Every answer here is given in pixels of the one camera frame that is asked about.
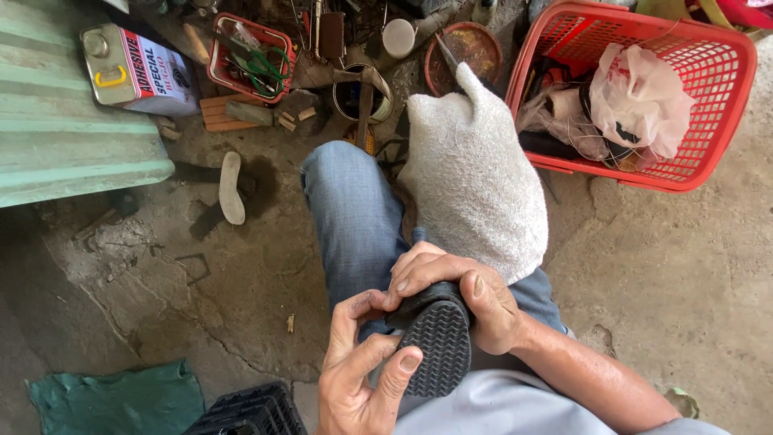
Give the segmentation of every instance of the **can lid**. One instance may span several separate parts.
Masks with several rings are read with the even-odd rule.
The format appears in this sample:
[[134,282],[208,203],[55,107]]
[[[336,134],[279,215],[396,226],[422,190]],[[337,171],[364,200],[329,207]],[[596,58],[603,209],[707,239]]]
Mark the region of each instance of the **can lid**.
[[94,57],[106,57],[110,51],[107,40],[99,33],[88,33],[83,36],[83,49]]

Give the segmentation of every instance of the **concrete floor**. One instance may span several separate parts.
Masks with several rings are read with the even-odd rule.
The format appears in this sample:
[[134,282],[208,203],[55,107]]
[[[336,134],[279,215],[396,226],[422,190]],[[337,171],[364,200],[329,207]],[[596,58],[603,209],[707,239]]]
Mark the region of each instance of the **concrete floor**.
[[[554,173],[561,205],[547,194],[545,266],[565,323],[656,388],[685,389],[702,420],[736,434],[769,433],[773,397],[773,40],[758,51],[744,120],[700,189],[662,194]],[[175,181],[138,188],[141,211],[102,228],[94,253],[70,236],[106,208],[101,195],[0,210],[0,433],[39,432],[25,380],[182,356],[208,402],[279,378],[314,424],[329,313],[298,167],[339,137],[341,119],[310,139],[258,128],[214,135],[200,118],[184,127],[173,158],[217,166],[236,150],[251,163],[263,190],[245,225],[194,241],[188,226],[217,188]],[[165,247],[153,256],[151,243]],[[200,265],[171,258],[197,253],[212,275],[187,286]]]

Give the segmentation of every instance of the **green cloth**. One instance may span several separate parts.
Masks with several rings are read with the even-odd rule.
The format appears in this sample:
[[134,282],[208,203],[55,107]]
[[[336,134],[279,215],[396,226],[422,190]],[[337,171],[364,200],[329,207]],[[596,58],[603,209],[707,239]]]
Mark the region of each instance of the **green cloth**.
[[202,414],[185,359],[109,376],[48,375],[29,384],[43,435],[179,435]]

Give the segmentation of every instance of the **red plastic basket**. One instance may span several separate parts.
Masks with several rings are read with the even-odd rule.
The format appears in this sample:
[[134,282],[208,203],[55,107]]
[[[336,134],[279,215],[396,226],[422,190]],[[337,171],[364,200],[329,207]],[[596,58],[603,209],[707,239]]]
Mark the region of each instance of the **red plastic basket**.
[[255,97],[258,100],[265,101],[268,104],[279,102],[279,100],[281,100],[282,97],[284,97],[284,95],[290,91],[292,71],[295,67],[296,56],[295,52],[292,50],[292,42],[290,41],[290,38],[282,32],[277,32],[276,30],[269,29],[268,27],[261,26],[260,24],[255,24],[254,22],[247,21],[246,19],[231,15],[226,12],[221,12],[215,17],[215,23],[213,26],[213,30],[215,32],[217,32],[217,26],[224,20],[242,22],[247,30],[249,30],[258,41],[261,41],[262,43],[268,43],[272,46],[276,46],[282,49],[290,60],[290,63],[288,64],[282,61],[280,72],[282,74],[286,74],[288,71],[290,71],[290,77],[282,81],[284,84],[284,89],[279,93],[279,95],[273,98],[266,98],[263,95],[258,94],[255,90],[255,87],[248,80],[235,79],[230,76],[228,73],[228,66],[230,63],[226,59],[226,57],[230,54],[230,51],[225,46],[220,44],[220,41],[213,38],[212,46],[209,48],[209,66],[206,69],[206,74],[209,76],[209,79],[217,84],[222,84],[225,87],[239,91],[242,94],[247,94]]
[[553,58],[581,74],[598,67],[609,43],[652,50],[679,74],[696,99],[690,129],[673,159],[627,173],[601,162],[565,160],[527,152],[534,166],[565,173],[581,171],[619,183],[664,192],[687,192],[709,177],[733,138],[757,68],[757,51],[743,33],[692,20],[678,22],[628,12],[626,7],[559,0],[532,24],[512,70],[505,103],[516,117],[534,56]]

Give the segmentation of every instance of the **blue jeans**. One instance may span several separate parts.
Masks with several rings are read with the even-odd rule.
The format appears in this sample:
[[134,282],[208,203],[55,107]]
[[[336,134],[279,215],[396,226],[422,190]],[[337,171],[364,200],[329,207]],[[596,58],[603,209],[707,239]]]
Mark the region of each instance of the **blue jeans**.
[[[410,249],[402,236],[404,205],[386,181],[372,156],[343,141],[318,147],[301,164],[331,310],[365,290],[388,289],[390,269]],[[566,333],[542,269],[509,288],[521,310]],[[391,330],[383,320],[370,320],[361,326],[359,341],[374,332]]]

